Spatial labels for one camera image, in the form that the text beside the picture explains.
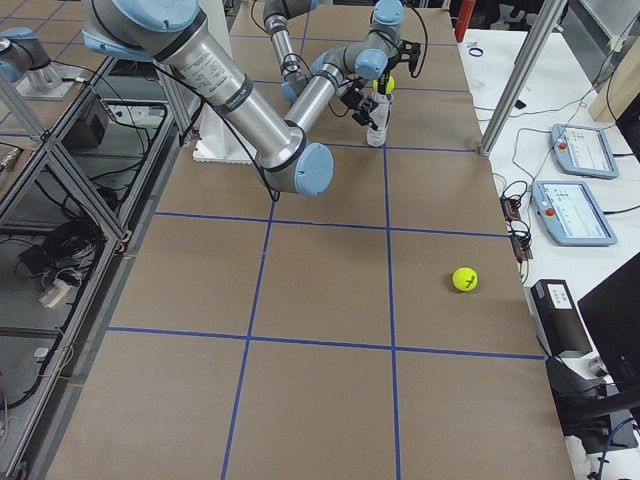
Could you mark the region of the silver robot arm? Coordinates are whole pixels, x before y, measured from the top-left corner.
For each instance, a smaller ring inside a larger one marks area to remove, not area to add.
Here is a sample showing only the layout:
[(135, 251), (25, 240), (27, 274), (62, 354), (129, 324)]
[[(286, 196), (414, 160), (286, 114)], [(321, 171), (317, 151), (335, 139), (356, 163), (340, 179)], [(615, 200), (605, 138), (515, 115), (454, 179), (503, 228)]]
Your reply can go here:
[(353, 112), (363, 126), (377, 129), (371, 112), (379, 103), (364, 96), (362, 88), (378, 79), (388, 65), (388, 50), (373, 21), (364, 40), (341, 48), (332, 48), (302, 73), (305, 65), (291, 42), (288, 21), (315, 9), (314, 1), (267, 1), (263, 8), (265, 32), (270, 36), (283, 77), (283, 96), (291, 102), (285, 118), (308, 131), (334, 97)]
[(376, 3), (366, 38), (331, 49), (280, 116), (210, 33), (196, 1), (86, 1), (83, 36), (97, 53), (173, 68), (255, 148), (264, 182), (278, 192), (316, 196), (330, 185), (331, 151), (307, 135), (350, 74), (378, 79), (400, 47), (403, 5)]

